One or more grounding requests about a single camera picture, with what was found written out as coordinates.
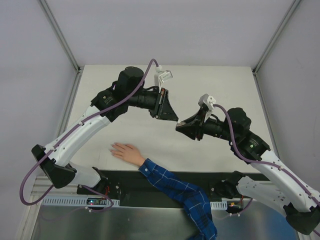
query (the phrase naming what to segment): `robotic arm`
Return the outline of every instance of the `robotic arm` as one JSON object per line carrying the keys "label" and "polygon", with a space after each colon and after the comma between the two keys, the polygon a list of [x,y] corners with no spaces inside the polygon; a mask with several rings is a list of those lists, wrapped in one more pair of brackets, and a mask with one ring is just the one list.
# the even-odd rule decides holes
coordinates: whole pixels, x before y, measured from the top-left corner
{"label": "robotic arm", "polygon": [[40,167],[55,188],[77,184],[88,186],[99,193],[105,192],[107,181],[97,168],[77,165],[71,159],[93,135],[126,113],[129,106],[148,109],[151,117],[159,120],[178,121],[169,103],[168,90],[159,88],[158,85],[145,89],[144,82],[125,103],[101,114],[101,111],[114,106],[132,93],[143,76],[144,72],[141,69],[127,67],[120,72],[118,80],[113,82],[111,87],[97,94],[83,115],[62,135],[45,146],[37,144],[33,147],[31,151],[37,161],[50,154]]}
{"label": "robotic arm", "polygon": [[229,141],[231,151],[237,157],[264,174],[274,185],[258,183],[235,171],[230,179],[218,183],[214,192],[230,199],[236,194],[254,198],[282,214],[296,231],[309,235],[320,223],[320,192],[289,170],[270,146],[250,131],[251,119],[239,107],[227,111],[233,128],[234,147],[228,119],[220,121],[213,115],[214,108],[220,107],[215,103],[212,96],[202,96],[198,102],[200,110],[178,123],[176,131],[193,140],[200,141],[207,134]]}

